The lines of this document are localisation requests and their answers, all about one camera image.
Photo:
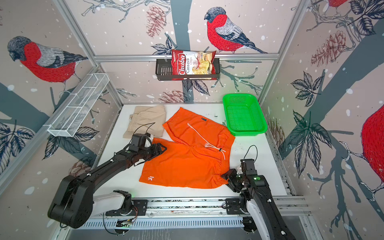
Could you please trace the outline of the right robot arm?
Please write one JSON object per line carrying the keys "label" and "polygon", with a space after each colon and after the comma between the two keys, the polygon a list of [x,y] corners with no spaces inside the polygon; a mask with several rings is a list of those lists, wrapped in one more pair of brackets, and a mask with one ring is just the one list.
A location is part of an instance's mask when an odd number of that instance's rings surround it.
{"label": "right robot arm", "polygon": [[247,215],[243,218],[244,230],[257,230],[263,240],[295,240],[274,202],[267,179],[258,174],[255,161],[241,160],[241,169],[241,174],[230,169],[222,175],[227,186],[239,194],[238,198],[226,199],[222,208],[228,215]]}

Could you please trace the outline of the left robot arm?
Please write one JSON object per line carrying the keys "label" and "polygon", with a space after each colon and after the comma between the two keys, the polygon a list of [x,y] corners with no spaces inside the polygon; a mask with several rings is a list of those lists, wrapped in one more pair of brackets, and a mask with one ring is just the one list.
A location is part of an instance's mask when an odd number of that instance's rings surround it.
{"label": "left robot arm", "polygon": [[77,177],[66,176],[48,210],[48,218],[77,229],[92,215],[94,193],[103,184],[139,160],[150,161],[167,150],[160,143],[135,151],[123,149],[107,162]]}

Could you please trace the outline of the orange shorts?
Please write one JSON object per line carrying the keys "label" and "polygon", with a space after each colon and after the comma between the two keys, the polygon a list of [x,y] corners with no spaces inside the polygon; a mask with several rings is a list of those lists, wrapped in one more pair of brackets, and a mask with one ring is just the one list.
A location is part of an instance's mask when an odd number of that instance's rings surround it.
{"label": "orange shorts", "polygon": [[166,147],[144,164],[139,181],[144,184],[194,189],[215,189],[228,183],[235,137],[227,127],[180,108],[164,128],[171,140],[155,138]]}

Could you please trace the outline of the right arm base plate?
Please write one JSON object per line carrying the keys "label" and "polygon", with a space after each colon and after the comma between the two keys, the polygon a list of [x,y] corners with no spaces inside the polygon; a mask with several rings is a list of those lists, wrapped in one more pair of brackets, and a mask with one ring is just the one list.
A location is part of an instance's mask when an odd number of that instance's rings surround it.
{"label": "right arm base plate", "polygon": [[221,205],[222,209],[226,210],[227,215],[251,215],[246,209],[248,198],[228,198]]}

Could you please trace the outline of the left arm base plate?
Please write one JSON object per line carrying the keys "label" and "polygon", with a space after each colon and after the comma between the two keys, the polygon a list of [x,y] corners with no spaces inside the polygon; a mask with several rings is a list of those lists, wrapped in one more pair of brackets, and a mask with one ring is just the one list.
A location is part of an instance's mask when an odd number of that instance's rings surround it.
{"label": "left arm base plate", "polygon": [[148,200],[129,199],[124,201],[119,209],[108,211],[105,215],[107,217],[145,216],[147,206]]}

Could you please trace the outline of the beige shorts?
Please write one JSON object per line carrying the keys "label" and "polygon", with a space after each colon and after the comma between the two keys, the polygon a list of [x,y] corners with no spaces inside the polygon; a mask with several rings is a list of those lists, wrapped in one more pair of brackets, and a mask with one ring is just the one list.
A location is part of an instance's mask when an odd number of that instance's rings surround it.
{"label": "beige shorts", "polygon": [[163,124],[166,122],[164,105],[154,107],[137,106],[129,117],[128,128],[123,134],[124,139],[130,139],[133,134],[149,133],[155,138],[161,138],[164,133]]}

